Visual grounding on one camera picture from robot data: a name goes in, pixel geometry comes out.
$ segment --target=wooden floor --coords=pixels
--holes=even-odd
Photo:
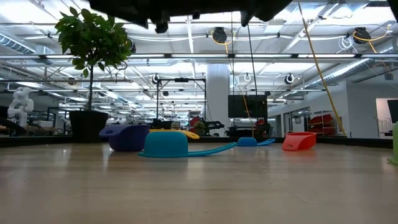
[[[0,223],[396,224],[398,168],[390,156],[325,144],[183,159],[107,144],[0,149]]]

